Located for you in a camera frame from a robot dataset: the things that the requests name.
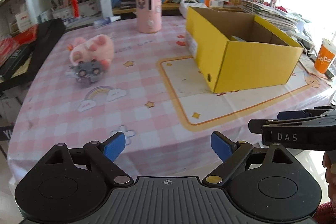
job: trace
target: red bottle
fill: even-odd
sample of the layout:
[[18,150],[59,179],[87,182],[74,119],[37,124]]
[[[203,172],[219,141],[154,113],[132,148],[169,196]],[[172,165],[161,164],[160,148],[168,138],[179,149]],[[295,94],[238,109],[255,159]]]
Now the red bottle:
[[78,10],[78,1],[71,0],[72,9],[73,9],[73,17],[79,17],[79,10]]

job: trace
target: orange cup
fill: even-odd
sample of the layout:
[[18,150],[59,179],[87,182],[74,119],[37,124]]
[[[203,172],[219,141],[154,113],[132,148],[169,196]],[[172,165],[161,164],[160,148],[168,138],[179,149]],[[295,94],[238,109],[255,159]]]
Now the orange cup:
[[322,45],[317,55],[314,67],[319,73],[326,73],[331,63],[336,57],[336,46],[334,46],[329,40],[322,39]]

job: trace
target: pink humidifier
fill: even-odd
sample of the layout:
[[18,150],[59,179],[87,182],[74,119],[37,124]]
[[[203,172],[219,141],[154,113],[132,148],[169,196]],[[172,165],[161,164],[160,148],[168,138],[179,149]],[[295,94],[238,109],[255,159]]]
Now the pink humidifier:
[[139,32],[153,33],[161,29],[161,0],[136,0]]

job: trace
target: pink checkered tablecloth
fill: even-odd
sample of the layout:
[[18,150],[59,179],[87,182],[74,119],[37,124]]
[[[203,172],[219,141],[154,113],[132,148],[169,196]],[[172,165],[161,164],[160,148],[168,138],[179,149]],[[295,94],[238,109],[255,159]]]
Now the pink checkered tablecloth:
[[[83,88],[65,75],[70,65],[67,45],[74,38],[111,33],[115,58],[101,81]],[[185,20],[180,16],[163,17],[162,30],[156,34],[137,32],[135,19],[64,34],[32,83],[14,127],[8,163],[16,181],[56,143],[82,147],[117,131],[125,133],[127,142],[116,163],[134,178],[194,169],[218,160],[209,142],[214,130],[233,141],[257,143],[261,136],[248,131],[250,119],[276,118],[279,111],[325,105],[335,92],[321,81],[318,88],[289,92],[288,97],[262,109],[191,131],[181,122],[158,69],[159,60],[190,55],[184,35]],[[199,115],[194,112],[193,118]]]

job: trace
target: yellow cardboard box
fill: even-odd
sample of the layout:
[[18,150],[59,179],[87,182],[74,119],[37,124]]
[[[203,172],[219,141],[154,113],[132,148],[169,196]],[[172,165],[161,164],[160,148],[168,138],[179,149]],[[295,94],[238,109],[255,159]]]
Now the yellow cardboard box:
[[214,93],[285,84],[303,51],[259,16],[197,7],[188,9],[186,43]]

